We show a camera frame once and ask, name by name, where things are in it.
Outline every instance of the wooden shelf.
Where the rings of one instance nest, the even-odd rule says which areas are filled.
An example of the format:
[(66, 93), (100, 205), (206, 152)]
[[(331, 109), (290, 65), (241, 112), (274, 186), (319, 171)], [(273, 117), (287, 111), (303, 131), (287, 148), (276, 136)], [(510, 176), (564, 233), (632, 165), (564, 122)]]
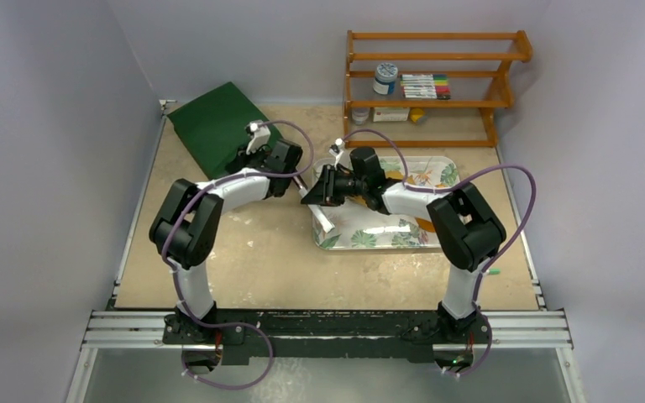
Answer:
[[(488, 40), (488, 41), (510, 41), (507, 52), (459, 52), (459, 53), (365, 53), (355, 52), (355, 40)], [(478, 108), (486, 131), (486, 139), (483, 140), (398, 140), (400, 147), (494, 147), (498, 143), (496, 127), (493, 122), (493, 110), (497, 107), (512, 107), (515, 103), (508, 71), (513, 61), (528, 62), (532, 58), (532, 46), (525, 31), (515, 33), (376, 33), (376, 32), (352, 32), (347, 35), (348, 53), (345, 58), (345, 80), (344, 80), (344, 103), (343, 103), (343, 130), (349, 133), (349, 119), (351, 110), (354, 107), (422, 107), (422, 108)], [(449, 78), (490, 78), (490, 84), (483, 97), (479, 99), (450, 99), (450, 100), (415, 100), (403, 97), (392, 99), (359, 99), (353, 97), (351, 79), (372, 78), (373, 71), (353, 70), (352, 64), (355, 61), (368, 60), (420, 60), (420, 61), (444, 61), (444, 60), (467, 60), (467, 61), (494, 61), (500, 63), (493, 71), (404, 71), (400, 74), (446, 74)], [(378, 141), (348, 141), (349, 147), (361, 147), (371, 145), (375, 147), (388, 147), (386, 142)]]

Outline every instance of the green board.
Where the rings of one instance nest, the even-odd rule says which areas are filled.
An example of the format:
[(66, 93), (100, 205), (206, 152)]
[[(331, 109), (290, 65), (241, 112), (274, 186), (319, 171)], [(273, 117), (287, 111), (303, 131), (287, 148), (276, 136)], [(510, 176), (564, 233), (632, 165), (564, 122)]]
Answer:
[[(174, 131), (204, 174), (216, 179), (224, 167), (249, 142), (245, 127), (254, 120), (269, 119), (232, 83), (207, 92), (167, 115)], [(269, 145), (281, 137), (270, 127)]]

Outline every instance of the gray wall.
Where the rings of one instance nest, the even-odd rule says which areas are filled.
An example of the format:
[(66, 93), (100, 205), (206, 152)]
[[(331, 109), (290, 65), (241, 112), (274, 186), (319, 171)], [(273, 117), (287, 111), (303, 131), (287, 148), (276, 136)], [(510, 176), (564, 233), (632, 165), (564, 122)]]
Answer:
[(160, 98), (188, 101), (234, 81), (255, 101), (308, 103), (341, 99), (348, 29), (516, 31), (549, 2), (109, 1)]
[(645, 2), (590, 3), (554, 0), (530, 31), (501, 145), (537, 176), (529, 243), (590, 401), (645, 401)]
[(105, 0), (0, 1), (0, 401), (65, 398), (158, 123)]

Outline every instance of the white box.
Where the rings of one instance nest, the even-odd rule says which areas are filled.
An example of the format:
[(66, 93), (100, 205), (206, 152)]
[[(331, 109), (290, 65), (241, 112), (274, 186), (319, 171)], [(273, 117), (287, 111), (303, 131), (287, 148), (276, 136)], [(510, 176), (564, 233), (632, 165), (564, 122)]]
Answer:
[(409, 118), (408, 107), (376, 107), (372, 122), (404, 122)]

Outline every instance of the white tray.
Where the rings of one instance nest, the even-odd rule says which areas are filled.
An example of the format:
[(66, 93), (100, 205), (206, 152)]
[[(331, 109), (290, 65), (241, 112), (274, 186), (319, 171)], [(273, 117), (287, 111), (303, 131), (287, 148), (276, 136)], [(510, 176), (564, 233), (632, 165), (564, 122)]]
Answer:
[[(402, 172), (398, 157), (380, 157), (382, 169), (387, 173)], [(316, 162), (315, 178), (323, 165), (334, 164), (325, 158)], [(419, 186), (450, 187), (459, 183), (456, 164), (441, 156), (406, 157), (409, 176)], [(323, 249), (414, 249), (439, 248), (435, 233), (427, 232), (414, 217), (373, 212), (357, 202), (347, 200), (340, 207), (321, 207), (335, 224), (335, 229), (325, 233), (317, 221), (312, 222), (315, 244)]]

